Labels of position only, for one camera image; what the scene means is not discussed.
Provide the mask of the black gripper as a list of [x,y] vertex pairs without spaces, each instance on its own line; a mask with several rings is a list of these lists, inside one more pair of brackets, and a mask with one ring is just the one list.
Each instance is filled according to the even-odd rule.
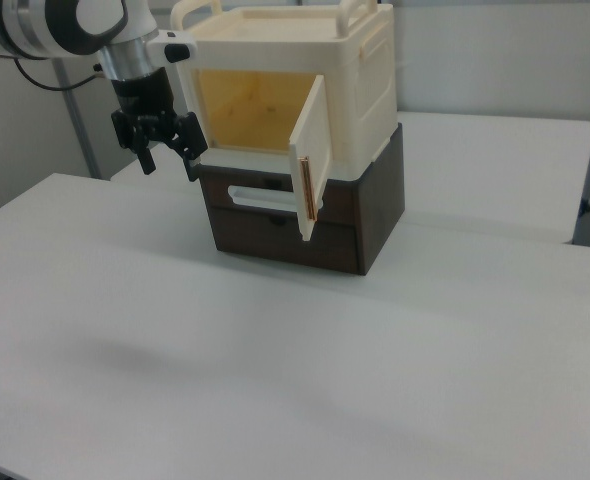
[[149,150],[149,138],[139,120],[140,116],[162,119],[171,126],[171,137],[166,145],[182,160],[188,180],[199,178],[199,158],[207,151],[208,143],[194,112],[177,115],[174,96],[167,70],[129,80],[112,80],[120,109],[111,120],[121,148],[130,150],[139,160],[142,171],[150,175],[156,170]]

